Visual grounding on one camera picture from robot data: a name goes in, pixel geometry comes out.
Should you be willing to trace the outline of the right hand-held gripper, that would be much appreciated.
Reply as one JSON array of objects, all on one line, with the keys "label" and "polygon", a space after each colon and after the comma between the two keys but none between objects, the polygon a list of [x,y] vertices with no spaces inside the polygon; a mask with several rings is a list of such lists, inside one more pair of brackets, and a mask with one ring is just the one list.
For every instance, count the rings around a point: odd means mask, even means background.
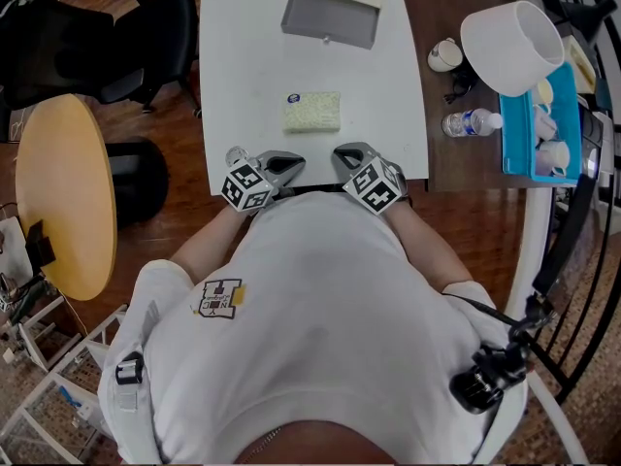
[{"label": "right hand-held gripper", "polygon": [[407,182],[401,167],[365,142],[335,148],[332,162],[337,171],[343,171],[343,191],[375,216],[394,203],[408,199]]}]

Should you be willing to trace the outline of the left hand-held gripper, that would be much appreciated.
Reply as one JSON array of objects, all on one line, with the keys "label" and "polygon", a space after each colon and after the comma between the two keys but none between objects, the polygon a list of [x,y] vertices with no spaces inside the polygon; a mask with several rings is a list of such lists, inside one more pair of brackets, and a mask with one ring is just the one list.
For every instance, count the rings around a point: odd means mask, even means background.
[{"label": "left hand-held gripper", "polygon": [[231,159],[221,196],[238,213],[268,205],[305,168],[306,159],[286,150],[267,150],[257,157],[237,154]]}]

